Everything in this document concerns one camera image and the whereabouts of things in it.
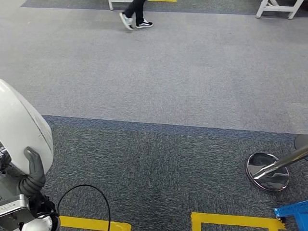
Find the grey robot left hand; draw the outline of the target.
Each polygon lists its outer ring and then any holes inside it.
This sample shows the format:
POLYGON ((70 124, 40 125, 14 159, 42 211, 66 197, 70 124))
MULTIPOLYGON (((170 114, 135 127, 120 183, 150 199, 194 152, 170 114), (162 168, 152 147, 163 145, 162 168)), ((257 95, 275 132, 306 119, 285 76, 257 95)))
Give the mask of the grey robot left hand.
POLYGON ((23 173, 11 163, 11 157, 5 147, 0 149, 0 199, 6 200, 19 194, 31 198, 39 193, 46 177, 39 153, 31 147, 23 150, 29 161, 29 173, 23 173))

